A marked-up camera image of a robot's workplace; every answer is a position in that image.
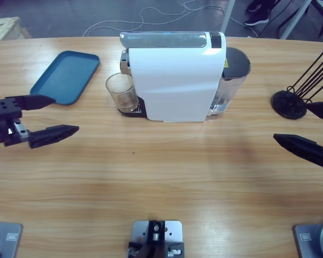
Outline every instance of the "white table leg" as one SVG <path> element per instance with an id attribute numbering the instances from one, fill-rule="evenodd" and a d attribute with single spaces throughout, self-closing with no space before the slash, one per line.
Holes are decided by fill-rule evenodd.
<path id="1" fill-rule="evenodd" d="M 222 22 L 222 25 L 220 28 L 220 31 L 222 33 L 225 33 L 228 21 L 230 20 L 230 17 L 231 17 L 231 13 L 232 13 L 232 9 L 233 9 L 234 4 L 235 4 L 235 0 L 228 1 L 227 8 L 225 11 L 225 16 L 224 16 L 224 21 Z"/>
<path id="2" fill-rule="evenodd" d="M 299 8 L 297 14 L 292 18 L 289 26 L 287 26 L 285 32 L 282 34 L 280 39 L 286 39 L 290 35 L 295 25 L 299 22 L 300 18 L 303 16 L 306 8 L 308 8 L 308 6 L 311 4 L 311 1 L 312 0 L 305 0 L 304 4 L 302 5 L 302 7 Z"/>

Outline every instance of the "coffee machine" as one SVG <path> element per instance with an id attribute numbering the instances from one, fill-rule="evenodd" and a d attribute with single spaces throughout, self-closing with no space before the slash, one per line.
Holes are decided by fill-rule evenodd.
<path id="1" fill-rule="evenodd" d="M 120 69 L 130 75 L 138 106 L 129 117 L 186 122 L 223 113 L 250 72 L 221 32 L 122 32 Z"/>

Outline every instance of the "teal tray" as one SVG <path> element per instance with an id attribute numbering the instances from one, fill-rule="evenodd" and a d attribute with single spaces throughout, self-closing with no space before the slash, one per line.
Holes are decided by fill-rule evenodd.
<path id="1" fill-rule="evenodd" d="M 97 55 L 64 51 L 45 70 L 30 90 L 56 100 L 60 105 L 75 103 L 100 64 Z"/>

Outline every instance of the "gray floor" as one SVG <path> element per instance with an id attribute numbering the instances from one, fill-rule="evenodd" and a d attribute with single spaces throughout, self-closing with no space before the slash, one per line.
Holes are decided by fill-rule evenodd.
<path id="1" fill-rule="evenodd" d="M 243 23 L 249 18 L 245 12 L 251 0 L 236 0 L 231 17 Z M 278 25 L 296 10 L 304 0 L 294 0 L 293 3 L 264 30 L 261 38 L 278 38 Z M 191 9 L 203 5 L 219 5 L 226 9 L 228 0 L 197 0 L 187 6 Z M 272 11 L 271 18 L 278 15 L 289 0 L 282 0 Z M 180 13 L 183 8 L 177 0 L 0 0 L 0 18 L 19 16 L 22 24 L 34 38 L 49 37 L 80 37 L 91 25 L 104 20 L 127 20 L 139 22 L 139 12 L 145 7 L 155 7 L 166 13 Z M 145 22 L 163 23 L 178 16 L 164 16 L 155 10 L 146 10 L 143 13 Z M 222 23 L 223 13 L 219 10 L 200 10 L 188 16 L 164 25 L 143 25 L 137 31 L 217 31 Z M 294 28 L 288 39 L 323 41 L 318 38 L 323 17 L 310 6 L 307 15 L 304 15 Z M 138 25 L 106 23 L 103 26 L 113 26 L 119 30 L 130 30 Z M 257 25 L 254 30 L 259 34 L 265 25 Z M 118 35 L 118 31 L 98 29 L 92 36 Z M 230 20 L 227 27 L 227 36 L 256 37 L 249 28 L 243 27 Z"/>

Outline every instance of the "black sneaker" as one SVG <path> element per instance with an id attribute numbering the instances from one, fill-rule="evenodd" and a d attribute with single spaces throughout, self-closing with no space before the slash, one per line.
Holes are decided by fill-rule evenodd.
<path id="1" fill-rule="evenodd" d="M 268 12 L 258 12 L 251 19 L 247 20 L 244 24 L 246 26 L 255 26 L 257 24 L 264 24 L 269 22 Z"/>
<path id="2" fill-rule="evenodd" d="M 254 0 L 251 4 L 248 5 L 247 11 L 248 12 L 256 12 L 258 9 L 261 8 L 261 0 Z"/>

